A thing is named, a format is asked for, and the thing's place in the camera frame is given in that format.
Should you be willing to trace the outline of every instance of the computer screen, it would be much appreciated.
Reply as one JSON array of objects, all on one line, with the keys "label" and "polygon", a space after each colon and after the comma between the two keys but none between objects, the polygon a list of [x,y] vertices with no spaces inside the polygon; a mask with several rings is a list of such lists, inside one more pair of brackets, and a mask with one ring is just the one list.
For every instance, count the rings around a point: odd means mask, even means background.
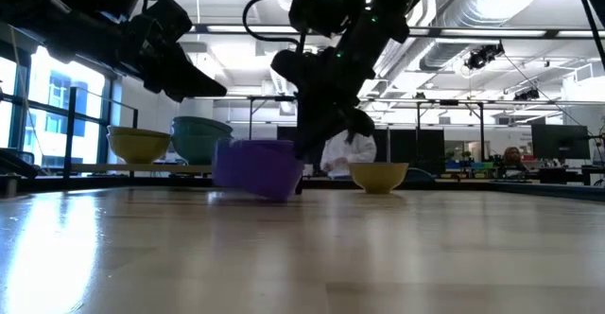
[{"label": "computer screen", "polygon": [[532,125],[533,151],[539,159],[590,159],[585,126]]}]

